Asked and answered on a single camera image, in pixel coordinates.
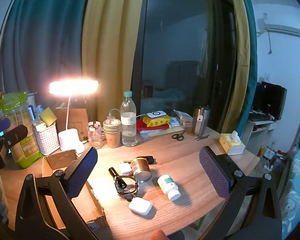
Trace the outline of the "person hand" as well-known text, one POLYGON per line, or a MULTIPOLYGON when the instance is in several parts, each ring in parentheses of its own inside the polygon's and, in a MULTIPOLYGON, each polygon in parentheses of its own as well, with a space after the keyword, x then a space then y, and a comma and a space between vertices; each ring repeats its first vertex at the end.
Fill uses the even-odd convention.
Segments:
POLYGON ((169 240, 162 230, 154 230, 151 235, 151 240, 169 240))

